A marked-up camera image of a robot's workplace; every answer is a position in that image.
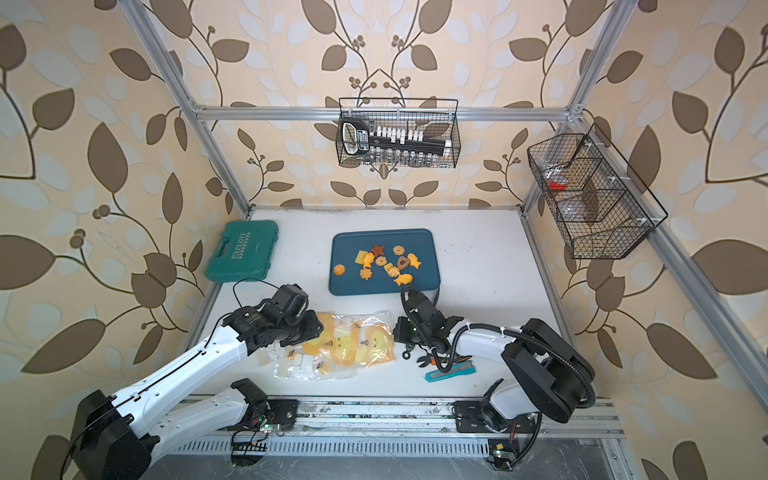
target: blue tray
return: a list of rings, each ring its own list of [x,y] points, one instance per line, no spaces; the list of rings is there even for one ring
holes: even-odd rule
[[[399,293],[400,287],[395,279],[386,274],[384,269],[375,263],[371,266],[373,276],[370,280],[360,278],[362,266],[355,263],[357,252],[370,251],[375,245],[384,247],[387,261],[397,264],[399,256],[392,248],[400,245],[406,249],[404,256],[415,254],[422,262],[419,269],[411,266],[403,273],[413,275],[412,285],[421,291],[436,290],[440,286],[440,270],[437,267],[437,253],[432,232],[424,228],[409,230],[377,230],[371,232],[339,233],[333,238],[331,246],[331,264],[329,269],[328,290],[333,295],[369,295],[372,293]],[[333,274],[336,265],[346,267],[342,276]]]

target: teal toolbox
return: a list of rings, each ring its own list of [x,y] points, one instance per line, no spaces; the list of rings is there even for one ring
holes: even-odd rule
[[[276,241],[277,223],[272,220],[228,223],[205,270],[206,278],[216,283],[266,278]]]

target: wallpaper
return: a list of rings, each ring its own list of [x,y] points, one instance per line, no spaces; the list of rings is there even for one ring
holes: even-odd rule
[[[607,0],[146,0],[197,103],[564,107]]]
[[[332,123],[220,121],[214,135],[252,204],[284,207],[518,205],[533,181],[525,149],[546,122],[459,124],[457,168],[340,167]],[[212,193],[218,182],[211,178]]]
[[[636,12],[586,117],[670,212],[698,267],[768,350],[768,3]]]
[[[598,395],[648,480],[764,478],[768,417],[653,247],[573,260],[547,207],[529,218]]]
[[[58,478],[80,400],[177,355],[239,218],[113,6],[0,2],[4,478]]]

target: white table surface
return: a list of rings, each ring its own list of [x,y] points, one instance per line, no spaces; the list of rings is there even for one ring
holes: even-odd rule
[[[516,210],[256,210],[252,219],[273,220],[279,229],[266,281],[298,283],[317,312],[353,315],[390,309],[394,326],[403,314],[398,293],[334,296],[328,291],[331,243],[342,232],[426,228],[435,240],[442,281],[438,309],[446,317],[499,326],[518,326],[535,317],[559,332]],[[207,338],[220,316],[237,308],[232,285],[222,286],[201,338]],[[260,282],[237,286],[243,305],[256,305],[273,293]],[[511,375],[503,363],[473,359],[477,373],[429,383],[424,374],[435,368],[418,368],[415,359],[422,350],[417,347],[405,361],[400,355],[404,345],[395,345],[396,361],[359,369],[344,380],[278,379],[273,363],[259,366],[250,356],[195,393],[218,393],[236,380],[251,378],[268,395],[476,397]]]

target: white plastic piece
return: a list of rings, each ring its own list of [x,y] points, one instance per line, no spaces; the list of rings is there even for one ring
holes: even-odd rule
[[[221,370],[248,356],[245,342],[237,339],[237,332],[232,327],[217,327],[207,348],[204,347],[206,341],[207,339],[202,340],[152,375],[115,393],[117,398],[112,402],[113,405],[117,405],[129,397],[138,399],[127,402],[118,408],[120,415],[126,416],[130,413],[134,416],[131,430],[138,438],[149,432],[149,429],[168,410],[172,409],[187,395],[200,388]],[[181,366],[190,359],[192,360],[189,363]],[[161,377],[165,378],[139,395],[141,390],[152,385]]]
[[[150,435],[160,437],[152,448],[150,465],[202,435],[238,423],[247,409],[248,402],[242,393],[226,389],[212,399],[166,413],[149,431]]]

